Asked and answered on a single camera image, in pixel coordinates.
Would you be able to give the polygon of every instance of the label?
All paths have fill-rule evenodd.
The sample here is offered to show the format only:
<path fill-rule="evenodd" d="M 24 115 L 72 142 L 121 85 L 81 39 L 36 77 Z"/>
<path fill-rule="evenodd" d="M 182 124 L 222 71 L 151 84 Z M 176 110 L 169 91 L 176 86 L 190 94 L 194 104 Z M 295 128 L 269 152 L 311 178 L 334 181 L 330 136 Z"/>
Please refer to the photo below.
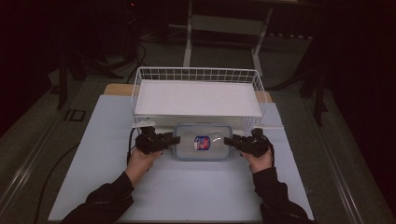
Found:
<path fill-rule="evenodd" d="M 210 148 L 209 136 L 196 136 L 194 140 L 194 147 L 197 150 L 209 150 Z"/>

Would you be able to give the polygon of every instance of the wire basket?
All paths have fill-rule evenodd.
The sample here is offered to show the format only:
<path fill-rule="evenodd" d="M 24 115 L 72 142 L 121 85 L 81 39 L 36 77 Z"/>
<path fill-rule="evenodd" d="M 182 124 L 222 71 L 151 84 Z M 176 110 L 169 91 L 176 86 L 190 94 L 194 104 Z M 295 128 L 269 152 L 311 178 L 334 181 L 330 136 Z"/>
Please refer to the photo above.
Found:
<path fill-rule="evenodd" d="M 133 114 L 139 98 L 140 85 L 142 80 L 180 80 L 199 82 L 227 82 L 227 83 L 249 83 L 253 86 L 262 116 L 265 113 L 267 97 L 264 92 L 262 80 L 257 70 L 235 69 L 235 68 L 203 68 L 203 67 L 139 67 L 136 71 L 132 97 Z M 138 122 L 145 118 L 134 115 L 134 121 Z M 252 126 L 259 124 L 261 118 L 244 118 L 243 130 L 249 134 Z"/>

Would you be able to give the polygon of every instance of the person's arm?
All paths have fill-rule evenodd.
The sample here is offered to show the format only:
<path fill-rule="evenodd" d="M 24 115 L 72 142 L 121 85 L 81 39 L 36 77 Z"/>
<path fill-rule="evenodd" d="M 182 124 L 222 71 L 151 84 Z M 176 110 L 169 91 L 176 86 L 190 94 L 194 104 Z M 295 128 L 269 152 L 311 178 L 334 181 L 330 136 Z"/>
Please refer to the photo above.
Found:
<path fill-rule="evenodd" d="M 91 192 L 86 202 L 70 212 L 61 223 L 115 223 L 134 203 L 131 196 L 134 186 L 160 155 L 161 152 L 145 155 L 135 149 L 126 170 L 113 183 L 104 184 Z"/>
<path fill-rule="evenodd" d="M 268 150 L 259 158 L 242 153 L 249 161 L 256 193 L 262 198 L 262 221 L 265 223 L 315 223 L 305 210 L 289 200 L 288 186 L 277 180 L 273 156 Z"/>

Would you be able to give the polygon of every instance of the black jacket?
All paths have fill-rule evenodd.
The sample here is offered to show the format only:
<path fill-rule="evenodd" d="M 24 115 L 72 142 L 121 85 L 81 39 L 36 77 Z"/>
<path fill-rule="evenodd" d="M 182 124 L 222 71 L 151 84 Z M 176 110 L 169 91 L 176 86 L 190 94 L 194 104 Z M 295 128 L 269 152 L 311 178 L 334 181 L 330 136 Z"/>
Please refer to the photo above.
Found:
<path fill-rule="evenodd" d="M 253 175 L 256 193 L 262 197 L 262 220 L 265 223 L 314 223 L 303 208 L 289 201 L 288 186 L 277 180 L 276 168 Z M 70 212 L 63 224 L 115 223 L 134 203 L 134 187 L 122 173 L 112 184 L 104 184 L 88 195 L 85 203 Z"/>

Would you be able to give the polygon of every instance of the container lid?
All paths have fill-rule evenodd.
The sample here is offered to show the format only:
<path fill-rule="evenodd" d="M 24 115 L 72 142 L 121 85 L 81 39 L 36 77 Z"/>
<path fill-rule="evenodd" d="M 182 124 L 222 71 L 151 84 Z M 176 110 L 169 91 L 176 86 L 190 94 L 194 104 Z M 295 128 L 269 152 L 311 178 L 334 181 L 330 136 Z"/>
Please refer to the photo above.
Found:
<path fill-rule="evenodd" d="M 180 123 L 174 130 L 180 143 L 174 145 L 175 157 L 180 161 L 224 161 L 231 156 L 231 147 L 224 137 L 232 137 L 232 129 L 220 123 Z"/>

